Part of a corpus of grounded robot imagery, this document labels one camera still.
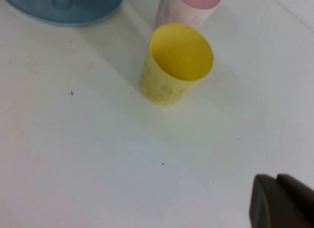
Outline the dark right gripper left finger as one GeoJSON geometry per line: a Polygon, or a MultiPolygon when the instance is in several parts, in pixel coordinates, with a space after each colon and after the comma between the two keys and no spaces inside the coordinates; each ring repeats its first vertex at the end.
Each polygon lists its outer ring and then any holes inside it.
{"type": "Polygon", "coordinates": [[[258,174],[254,178],[249,209],[253,228],[296,228],[299,220],[287,194],[275,178],[258,174]]]}

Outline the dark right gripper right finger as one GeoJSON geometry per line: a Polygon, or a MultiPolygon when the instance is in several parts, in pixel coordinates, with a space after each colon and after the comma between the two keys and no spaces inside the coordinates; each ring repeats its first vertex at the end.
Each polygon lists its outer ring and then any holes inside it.
{"type": "Polygon", "coordinates": [[[289,174],[278,174],[277,182],[300,211],[303,220],[314,227],[314,190],[289,174]]]}

